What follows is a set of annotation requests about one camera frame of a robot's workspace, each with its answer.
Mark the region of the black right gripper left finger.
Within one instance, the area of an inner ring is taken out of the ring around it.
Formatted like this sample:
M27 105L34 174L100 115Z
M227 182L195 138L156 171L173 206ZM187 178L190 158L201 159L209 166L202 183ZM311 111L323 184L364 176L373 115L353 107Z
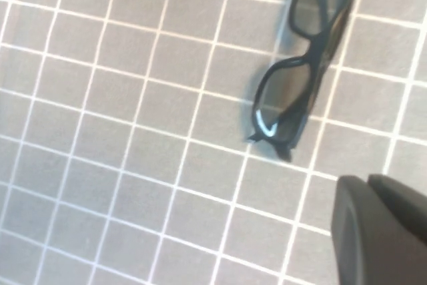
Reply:
M426 233L405 229L368 180L338 178L331 235L340 284L426 283Z

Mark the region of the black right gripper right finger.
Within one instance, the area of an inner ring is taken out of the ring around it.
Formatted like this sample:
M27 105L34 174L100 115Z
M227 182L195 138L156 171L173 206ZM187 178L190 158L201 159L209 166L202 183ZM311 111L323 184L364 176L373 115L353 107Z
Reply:
M385 175L372 174L368 185L412 234L426 233L426 196Z

